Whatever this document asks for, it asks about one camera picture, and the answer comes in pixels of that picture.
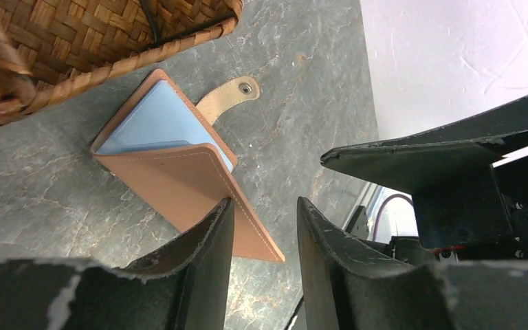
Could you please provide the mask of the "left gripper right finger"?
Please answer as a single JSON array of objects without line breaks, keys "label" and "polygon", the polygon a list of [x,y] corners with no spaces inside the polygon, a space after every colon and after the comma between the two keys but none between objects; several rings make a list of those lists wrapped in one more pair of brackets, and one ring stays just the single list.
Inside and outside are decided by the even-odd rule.
[{"label": "left gripper right finger", "polygon": [[297,201],[298,251],[310,329],[432,329],[428,301],[398,261]]}]

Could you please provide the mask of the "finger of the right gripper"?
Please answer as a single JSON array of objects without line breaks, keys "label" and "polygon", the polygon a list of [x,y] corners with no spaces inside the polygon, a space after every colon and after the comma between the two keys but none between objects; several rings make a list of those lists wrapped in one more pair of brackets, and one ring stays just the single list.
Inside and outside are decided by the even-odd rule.
[{"label": "finger of the right gripper", "polygon": [[528,96],[418,134],[331,149],[325,168],[416,193],[528,146]]}]

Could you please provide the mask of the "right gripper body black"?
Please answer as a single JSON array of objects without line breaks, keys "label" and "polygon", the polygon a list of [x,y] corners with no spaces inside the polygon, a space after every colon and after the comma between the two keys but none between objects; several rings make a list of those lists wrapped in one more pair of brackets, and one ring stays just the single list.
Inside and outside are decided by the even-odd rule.
[{"label": "right gripper body black", "polygon": [[460,259],[528,259],[528,155],[409,195],[423,248]]}]

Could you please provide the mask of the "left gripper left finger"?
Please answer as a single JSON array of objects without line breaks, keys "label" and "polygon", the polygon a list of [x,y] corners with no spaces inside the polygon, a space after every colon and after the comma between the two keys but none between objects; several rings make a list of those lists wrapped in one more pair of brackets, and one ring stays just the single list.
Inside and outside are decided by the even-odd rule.
[{"label": "left gripper left finger", "polygon": [[139,329],[222,329],[234,238],[234,202],[222,199],[191,229],[132,261],[150,305]]}]

